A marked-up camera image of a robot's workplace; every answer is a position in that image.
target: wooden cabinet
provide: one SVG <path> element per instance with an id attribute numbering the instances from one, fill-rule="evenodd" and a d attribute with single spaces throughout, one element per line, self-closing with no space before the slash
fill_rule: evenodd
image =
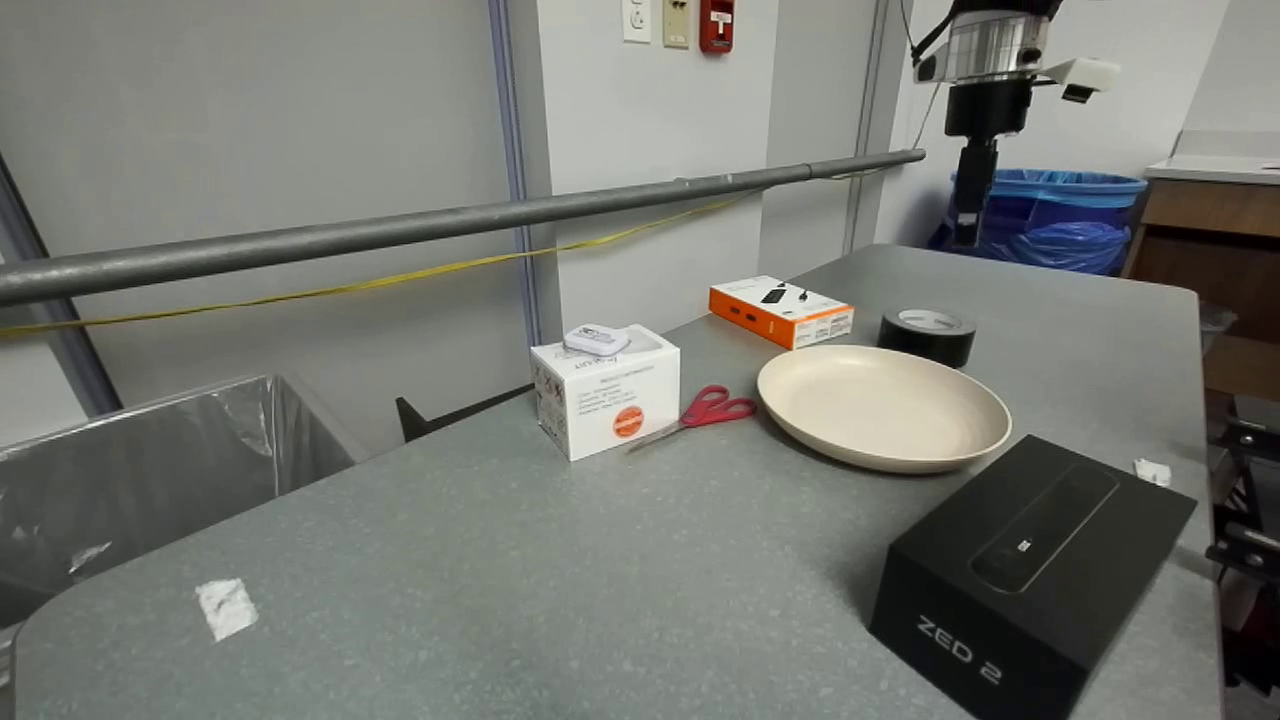
<path id="1" fill-rule="evenodd" d="M 1280 185 L 1153 181 L 1123 271 L 1236 310 L 1202 380 L 1280 399 Z"/>

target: blue bin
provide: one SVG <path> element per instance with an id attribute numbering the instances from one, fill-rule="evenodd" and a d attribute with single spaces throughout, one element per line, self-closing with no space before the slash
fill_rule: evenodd
<path id="1" fill-rule="evenodd" d="M 981 239 L 960 248 L 942 222 L 930 243 L 962 257 L 1116 277 L 1145 189 L 1140 174 L 1000 168 Z"/>

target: gray table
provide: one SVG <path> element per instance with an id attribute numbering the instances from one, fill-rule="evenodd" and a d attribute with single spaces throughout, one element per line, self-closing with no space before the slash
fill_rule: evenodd
<path id="1" fill-rule="evenodd" d="M 981 324 L 973 376 L 1109 462 L 1202 494 L 1197 299 L 1177 286 L 867 248 L 805 284 Z M 684 391 L 751 387 L 767 344 L 670 330 Z M 562 462 L 510 399 L 51 599 L 20 635 L 20 715 L 962 715 L 867 635 L 884 542 L 960 481 L 809 456 L 772 422 Z M 1079 715 L 1217 715 L 1197 511 Z M 213 644 L 191 589 L 259 623 Z"/>

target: white wall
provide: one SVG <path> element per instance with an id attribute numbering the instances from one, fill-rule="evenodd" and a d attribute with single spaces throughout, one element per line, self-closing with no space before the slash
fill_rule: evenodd
<path id="1" fill-rule="evenodd" d="M 625 45 L 620 2 L 598 0 L 535 0 L 517 18 L 517 45 L 517 57 L 535 50 L 539 67 L 542 116 L 524 118 L 535 126 L 524 145 L 542 154 L 542 191 L 767 165 L 776 0 L 738 2 L 735 48 L 718 59 L 704 59 L 695 48 L 670 50 L 659 39 Z M 669 213 L 555 222 L 555 239 L 584 239 Z M 562 328 L 584 318 L 674 328 L 704 317 L 708 284 L 757 268 L 761 205 L 751 199 L 657 231 L 642 243 L 558 257 L 558 318 Z"/>
<path id="2" fill-rule="evenodd" d="M 1189 130 L 1269 130 L 1280 137 L 1280 2 L 1232 0 L 1213 45 Z"/>
<path id="3" fill-rule="evenodd" d="M 504 199 L 479 0 L 0 0 L 0 147 L 51 253 Z M 510 237 L 80 299 L 83 317 L 243 299 Z M 95 330 L 123 395 L 280 372 L 334 432 L 400 439 L 524 384 L 517 268 L 409 291 Z"/>
<path id="4" fill-rule="evenodd" d="M 916 0 L 912 36 L 923 36 L 942 8 L 946 0 Z M 1222 8 L 1226 0 L 1062 2 L 1052 18 L 1048 59 L 1116 59 L 1119 85 L 1086 103 L 1062 103 L 1052 86 L 1039 86 L 1028 126 L 1000 141 L 1000 165 L 1145 171 L 1164 158 L 1192 107 Z M 902 147 L 918 130 L 930 86 L 912 85 L 907 62 L 898 62 L 896 85 L 892 147 Z M 923 243 L 942 213 L 960 153 L 960 141 L 942 137 L 942 100 L 946 93 L 934 94 L 923 126 L 927 158 L 884 181 L 876 214 L 879 243 Z"/>
<path id="5" fill-rule="evenodd" d="M 738 2 L 730 57 L 625 45 L 620 8 L 598 0 L 510 2 L 520 111 L 531 189 L 584 191 L 699 171 L 832 158 L 854 153 L 876 2 Z M 659 213 L 555 222 L 579 239 Z M 704 317 L 708 284 L 835 260 L 853 237 L 849 181 L 776 189 L 711 219 L 598 257 L 562 257 L 558 324 Z"/>
<path id="6" fill-rule="evenodd" d="M 785 0 L 772 62 L 767 165 L 854 153 L 870 59 L 870 0 Z M 849 181 L 772 189 L 763 194 L 761 268 L 800 277 L 849 253 Z"/>

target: black box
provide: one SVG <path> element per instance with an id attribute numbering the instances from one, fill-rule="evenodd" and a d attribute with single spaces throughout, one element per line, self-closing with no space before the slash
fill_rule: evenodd
<path id="1" fill-rule="evenodd" d="M 1028 434 L 887 548 L 870 631 L 974 715 L 1069 715 L 1192 508 Z"/>

